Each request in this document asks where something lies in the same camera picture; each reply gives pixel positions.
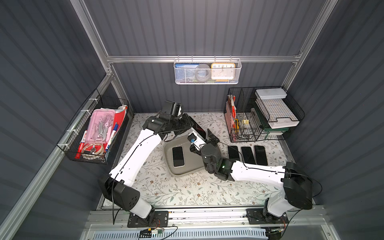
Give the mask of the beige plastic storage tray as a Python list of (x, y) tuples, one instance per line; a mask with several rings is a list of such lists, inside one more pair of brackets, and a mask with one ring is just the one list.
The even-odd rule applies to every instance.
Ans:
[[(172, 148), (183, 147), (185, 166), (174, 168)], [(166, 143), (163, 147), (163, 158), (166, 161), (169, 172), (174, 177), (183, 177), (204, 169), (202, 158), (190, 151), (191, 143), (187, 136), (178, 137), (175, 140)]]

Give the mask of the black phone pink case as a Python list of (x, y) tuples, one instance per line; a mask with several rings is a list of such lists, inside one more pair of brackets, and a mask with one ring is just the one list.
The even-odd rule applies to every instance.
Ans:
[(255, 165), (256, 160), (251, 147), (241, 147), (244, 163)]
[(266, 150), (264, 146), (254, 146), (257, 165), (268, 166)]

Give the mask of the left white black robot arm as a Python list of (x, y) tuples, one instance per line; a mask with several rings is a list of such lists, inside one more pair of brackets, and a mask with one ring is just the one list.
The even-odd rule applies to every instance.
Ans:
[(130, 212), (137, 217), (152, 221), (154, 207), (141, 198), (141, 193), (132, 188), (135, 179), (153, 150), (166, 138), (192, 128), (193, 124), (180, 103), (165, 101), (163, 109), (146, 119), (140, 134), (124, 158), (99, 180), (105, 199), (113, 206)]

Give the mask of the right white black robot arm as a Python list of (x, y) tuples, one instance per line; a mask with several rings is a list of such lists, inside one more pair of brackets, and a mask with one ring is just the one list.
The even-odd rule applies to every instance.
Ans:
[(192, 131), (188, 135), (190, 150), (201, 156), (205, 170), (222, 181), (256, 182), (275, 187), (278, 192), (267, 198), (263, 215), (279, 218), (296, 208), (313, 208), (313, 180), (292, 162), (284, 166), (251, 165), (237, 159), (223, 158), (218, 143), (220, 140), (208, 131), (209, 137)]

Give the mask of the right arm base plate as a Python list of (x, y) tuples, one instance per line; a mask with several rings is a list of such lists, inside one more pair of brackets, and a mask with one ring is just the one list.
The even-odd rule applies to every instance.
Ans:
[(289, 219), (286, 214), (276, 217), (271, 214), (264, 214), (264, 209), (246, 209), (246, 218), (250, 225), (262, 224), (287, 224)]

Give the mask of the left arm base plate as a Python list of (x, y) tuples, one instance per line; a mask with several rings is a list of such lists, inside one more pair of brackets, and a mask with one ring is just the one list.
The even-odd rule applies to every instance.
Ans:
[(130, 213), (129, 220), (127, 223), (128, 228), (155, 228), (155, 227), (167, 227), (169, 221), (168, 211), (154, 211), (146, 218), (140, 218), (138, 215)]

